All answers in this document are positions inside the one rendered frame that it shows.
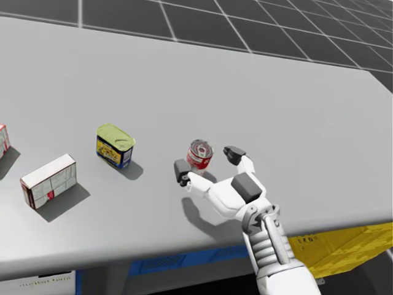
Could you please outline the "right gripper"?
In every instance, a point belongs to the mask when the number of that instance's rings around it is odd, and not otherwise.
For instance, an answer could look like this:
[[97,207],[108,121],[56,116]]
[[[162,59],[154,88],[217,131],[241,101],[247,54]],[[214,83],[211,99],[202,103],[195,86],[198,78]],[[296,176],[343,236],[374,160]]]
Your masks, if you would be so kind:
[[193,195],[206,195],[215,211],[225,219],[242,221],[250,205],[259,211],[269,208],[267,191],[255,177],[254,163],[247,153],[234,146],[225,146],[223,152],[236,167],[237,175],[213,184],[194,173],[185,159],[179,159],[174,162],[177,183]]

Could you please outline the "red and white can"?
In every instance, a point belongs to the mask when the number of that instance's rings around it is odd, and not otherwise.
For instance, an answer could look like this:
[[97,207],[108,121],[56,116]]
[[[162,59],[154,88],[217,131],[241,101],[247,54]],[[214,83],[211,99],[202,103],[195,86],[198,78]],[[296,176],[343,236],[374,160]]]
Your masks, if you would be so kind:
[[187,151],[186,161],[191,170],[202,176],[214,155],[213,147],[205,140],[194,140]]

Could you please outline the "green and blue rectangular can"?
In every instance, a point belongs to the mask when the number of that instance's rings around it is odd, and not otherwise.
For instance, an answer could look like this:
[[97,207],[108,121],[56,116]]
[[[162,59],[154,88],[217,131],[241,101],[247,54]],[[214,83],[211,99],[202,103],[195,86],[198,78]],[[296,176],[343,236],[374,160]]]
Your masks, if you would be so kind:
[[115,168],[130,164],[135,144],[134,138],[114,124],[106,123],[96,131],[96,154]]

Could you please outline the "blue box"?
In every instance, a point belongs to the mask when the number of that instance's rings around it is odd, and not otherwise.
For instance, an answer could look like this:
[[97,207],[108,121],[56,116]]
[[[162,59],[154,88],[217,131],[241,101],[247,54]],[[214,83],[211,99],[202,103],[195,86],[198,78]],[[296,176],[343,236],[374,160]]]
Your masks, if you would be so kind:
[[162,272],[183,267],[200,266],[213,262],[228,261],[238,258],[248,258],[245,245],[230,246],[226,248],[216,248],[189,253],[182,253],[172,256],[162,256],[158,258],[143,259],[133,261],[130,265],[128,276],[138,276],[155,272]]

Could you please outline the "yellow box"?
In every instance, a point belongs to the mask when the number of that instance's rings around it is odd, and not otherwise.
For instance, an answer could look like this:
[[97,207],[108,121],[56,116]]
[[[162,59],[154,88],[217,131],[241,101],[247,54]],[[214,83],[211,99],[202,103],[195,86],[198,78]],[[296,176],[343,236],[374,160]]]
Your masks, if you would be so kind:
[[314,278],[349,272],[393,247],[393,222],[290,237]]

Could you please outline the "red and white carton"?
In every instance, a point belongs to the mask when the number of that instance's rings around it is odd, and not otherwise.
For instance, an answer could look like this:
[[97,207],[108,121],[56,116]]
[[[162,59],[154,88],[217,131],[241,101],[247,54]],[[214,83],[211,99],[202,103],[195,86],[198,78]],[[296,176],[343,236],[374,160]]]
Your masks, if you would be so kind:
[[0,160],[4,157],[9,149],[10,140],[7,127],[5,124],[0,124]]
[[34,210],[77,184],[76,161],[65,154],[20,178],[25,202]]

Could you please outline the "white box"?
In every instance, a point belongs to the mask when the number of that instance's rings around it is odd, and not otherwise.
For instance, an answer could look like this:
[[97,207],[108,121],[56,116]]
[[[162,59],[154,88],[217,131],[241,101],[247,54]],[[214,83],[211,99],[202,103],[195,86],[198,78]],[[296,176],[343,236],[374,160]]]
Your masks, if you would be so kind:
[[0,281],[0,295],[76,295],[76,272]]

